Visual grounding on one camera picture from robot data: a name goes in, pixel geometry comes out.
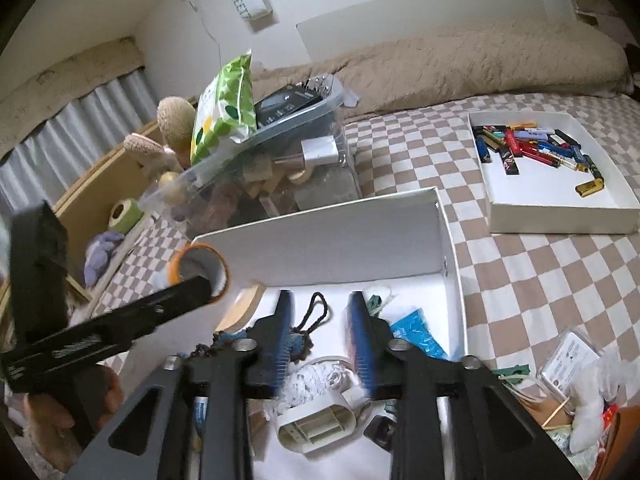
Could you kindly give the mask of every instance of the brown and white checkered fabric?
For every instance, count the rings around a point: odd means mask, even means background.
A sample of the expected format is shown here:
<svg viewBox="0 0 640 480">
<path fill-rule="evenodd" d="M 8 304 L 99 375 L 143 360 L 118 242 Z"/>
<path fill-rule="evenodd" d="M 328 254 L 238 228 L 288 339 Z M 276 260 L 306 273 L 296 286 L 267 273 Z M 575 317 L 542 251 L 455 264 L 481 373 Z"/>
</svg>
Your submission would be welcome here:
<svg viewBox="0 0 640 480">
<path fill-rule="evenodd" d="M 172 254 L 187 242 L 180 231 L 164 219 L 153 218 L 151 227 L 140 235 L 135 247 L 124 259 L 95 308 L 92 317 L 100 316 L 154 291 L 150 283 L 154 272 L 161 270 Z M 127 352 L 106 360 L 118 373 Z"/>
<path fill-rule="evenodd" d="M 469 111 L 566 111 L 640 196 L 640 104 L 553 94 L 480 96 L 346 127 L 364 196 L 437 186 L 465 295 L 470 352 L 490 367 L 539 367 L 566 328 L 640 365 L 640 235 L 491 235 Z M 618 399 L 640 403 L 640 374 Z"/>
</svg>

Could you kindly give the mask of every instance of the plastic storage bin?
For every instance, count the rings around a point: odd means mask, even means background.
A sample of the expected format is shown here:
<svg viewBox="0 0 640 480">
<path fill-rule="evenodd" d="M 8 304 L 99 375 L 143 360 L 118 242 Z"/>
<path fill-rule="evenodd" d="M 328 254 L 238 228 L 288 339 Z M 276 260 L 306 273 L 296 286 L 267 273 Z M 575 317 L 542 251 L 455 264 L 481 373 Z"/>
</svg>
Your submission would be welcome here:
<svg viewBox="0 0 640 480">
<path fill-rule="evenodd" d="M 338 108 L 340 81 L 308 82 L 323 99 L 214 152 L 138 201 L 188 238 L 361 197 Z"/>
</svg>

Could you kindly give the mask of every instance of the green snack bag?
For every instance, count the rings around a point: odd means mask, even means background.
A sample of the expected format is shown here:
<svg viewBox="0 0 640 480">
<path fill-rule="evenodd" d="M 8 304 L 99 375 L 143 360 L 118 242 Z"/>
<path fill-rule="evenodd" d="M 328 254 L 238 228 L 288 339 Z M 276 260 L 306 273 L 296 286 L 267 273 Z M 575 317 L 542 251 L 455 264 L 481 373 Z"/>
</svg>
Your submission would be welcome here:
<svg viewBox="0 0 640 480">
<path fill-rule="evenodd" d="M 257 130 L 251 86 L 251 51 L 222 67 L 198 101 L 191 136 L 191 164 Z"/>
</svg>

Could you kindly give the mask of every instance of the white cardboard box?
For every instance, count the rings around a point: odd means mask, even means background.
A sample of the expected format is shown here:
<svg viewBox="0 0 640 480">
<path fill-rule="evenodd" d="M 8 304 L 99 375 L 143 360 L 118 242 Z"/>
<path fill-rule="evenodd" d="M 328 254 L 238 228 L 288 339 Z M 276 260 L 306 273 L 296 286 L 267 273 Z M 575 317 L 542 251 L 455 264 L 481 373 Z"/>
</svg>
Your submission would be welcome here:
<svg viewBox="0 0 640 480">
<path fill-rule="evenodd" d="M 484 111 L 468 114 L 469 127 L 535 122 L 556 128 L 582 145 L 605 181 L 605 188 L 581 198 L 575 186 L 591 173 L 552 168 L 527 157 L 516 158 L 519 175 L 507 175 L 497 153 L 480 164 L 492 233 L 630 234 L 638 230 L 640 203 L 609 155 L 571 115 L 558 112 Z"/>
<path fill-rule="evenodd" d="M 458 360 L 467 353 L 466 320 L 455 251 L 435 188 L 409 191 L 332 205 L 203 235 L 198 241 L 215 247 L 231 276 L 226 296 L 217 304 L 182 316 L 137 342 L 120 379 L 132 391 L 168 354 L 191 352 L 208 344 L 214 328 L 240 291 L 260 281 L 267 290 L 254 319 L 273 312 L 282 288 L 293 291 L 298 324 L 311 295 L 321 291 L 332 320 L 312 333 L 309 359 L 347 356 L 345 307 L 354 290 L 376 283 L 388 286 L 392 301 L 381 317 L 395 322 L 421 308 L 443 350 Z M 320 314 L 317 306 L 311 320 Z M 439 400 L 446 457 L 450 453 L 448 412 Z M 381 413 L 377 406 L 374 413 Z M 257 479 L 335 479 L 345 476 L 388 480 L 391 455 L 362 436 L 368 420 L 354 435 L 307 457 L 290 452 L 272 428 L 254 460 Z M 446 458 L 451 478 L 452 465 Z"/>
</svg>

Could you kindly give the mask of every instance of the white plastic holder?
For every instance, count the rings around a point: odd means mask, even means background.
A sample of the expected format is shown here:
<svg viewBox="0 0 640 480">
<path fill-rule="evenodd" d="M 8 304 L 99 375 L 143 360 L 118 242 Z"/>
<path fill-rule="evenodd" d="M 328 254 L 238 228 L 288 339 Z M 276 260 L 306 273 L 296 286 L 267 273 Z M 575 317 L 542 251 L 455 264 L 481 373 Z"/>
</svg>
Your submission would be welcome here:
<svg viewBox="0 0 640 480">
<path fill-rule="evenodd" d="M 276 434 L 280 444 L 295 453 L 306 454 L 352 434 L 356 415 L 345 399 L 351 390 L 344 394 L 329 390 L 279 415 Z"/>
</svg>

